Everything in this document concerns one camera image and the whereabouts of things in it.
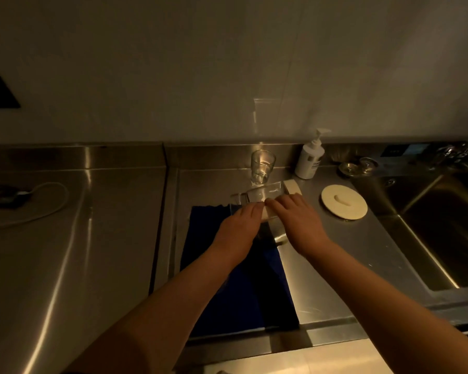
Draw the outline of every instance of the backsplash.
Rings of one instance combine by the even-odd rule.
[[[0,0],[0,144],[468,135],[468,0]]]

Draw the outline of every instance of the white pump bottle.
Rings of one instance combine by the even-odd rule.
[[[322,148],[321,135],[325,132],[331,132],[328,129],[317,129],[317,136],[303,146],[301,149],[300,158],[295,168],[295,175],[303,179],[310,179],[315,175],[315,171],[321,162],[324,155],[324,148]]]

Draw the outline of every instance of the blue towel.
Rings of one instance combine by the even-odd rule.
[[[220,224],[230,214],[228,206],[192,208],[181,270],[206,251]],[[191,337],[261,328],[291,330],[299,325],[274,239],[257,237],[247,258],[231,272],[208,303]]]

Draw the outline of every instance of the charging cable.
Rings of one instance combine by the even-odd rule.
[[[60,182],[44,182],[44,183],[41,183],[41,184],[35,186],[33,188],[33,190],[31,190],[31,191],[20,191],[20,192],[18,192],[18,195],[33,194],[38,189],[43,188],[45,186],[49,186],[49,185],[57,185],[57,186],[62,187],[63,190],[64,190],[64,198],[63,198],[62,202],[56,208],[54,208],[51,211],[45,212],[43,214],[32,216],[30,218],[0,223],[0,228],[17,226],[18,224],[24,224],[24,223],[31,222],[33,220],[41,219],[41,218],[44,218],[45,216],[49,216],[49,215],[52,215],[55,212],[58,212],[60,209],[62,209],[64,206],[66,206],[66,204],[68,203],[68,199],[69,199],[69,190],[64,184],[62,184]]]

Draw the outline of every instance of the sink basin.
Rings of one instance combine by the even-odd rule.
[[[468,173],[352,183],[428,288],[468,287]]]

